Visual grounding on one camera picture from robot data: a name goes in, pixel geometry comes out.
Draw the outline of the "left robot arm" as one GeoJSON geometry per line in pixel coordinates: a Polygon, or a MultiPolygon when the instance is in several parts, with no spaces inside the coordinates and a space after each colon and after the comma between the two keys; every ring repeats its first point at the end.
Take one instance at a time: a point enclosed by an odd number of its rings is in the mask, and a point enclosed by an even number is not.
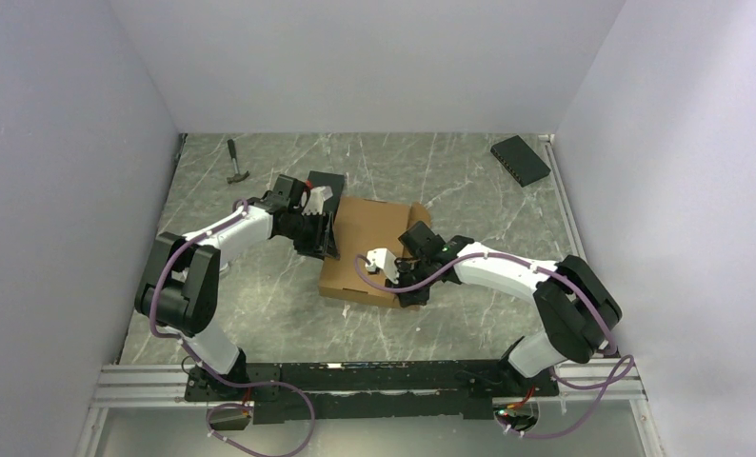
{"type": "Polygon", "coordinates": [[[301,256],[339,259],[333,224],[345,186],[342,174],[312,171],[304,180],[281,174],[262,196],[236,201],[231,214],[205,228],[156,236],[134,308],[148,318],[153,336],[186,350],[223,399],[240,397],[249,376],[245,352],[215,316],[222,269],[273,238],[290,240],[301,256]]]}

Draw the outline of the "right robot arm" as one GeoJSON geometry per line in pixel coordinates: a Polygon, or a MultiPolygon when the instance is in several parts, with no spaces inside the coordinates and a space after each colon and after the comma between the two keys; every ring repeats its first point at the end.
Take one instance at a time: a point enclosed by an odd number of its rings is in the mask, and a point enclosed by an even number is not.
{"type": "Polygon", "coordinates": [[[622,310],[588,263],[575,255],[536,261],[498,251],[469,237],[445,240],[418,222],[399,237],[408,257],[397,260],[394,288],[402,306],[424,305],[435,281],[480,286],[534,306],[542,330],[521,338],[503,355],[504,391],[521,395],[536,375],[564,361],[586,363],[611,348],[608,335],[622,310]]]}

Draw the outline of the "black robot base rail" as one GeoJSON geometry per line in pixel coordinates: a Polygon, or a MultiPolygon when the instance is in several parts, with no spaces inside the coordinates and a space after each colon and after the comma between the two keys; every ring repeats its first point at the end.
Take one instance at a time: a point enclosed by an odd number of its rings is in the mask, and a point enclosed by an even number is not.
{"type": "Polygon", "coordinates": [[[249,363],[226,386],[191,368],[184,398],[189,403],[253,403],[256,425],[315,416],[326,419],[459,416],[489,420],[504,402],[555,397],[547,371],[525,378],[494,359],[249,363]]]}

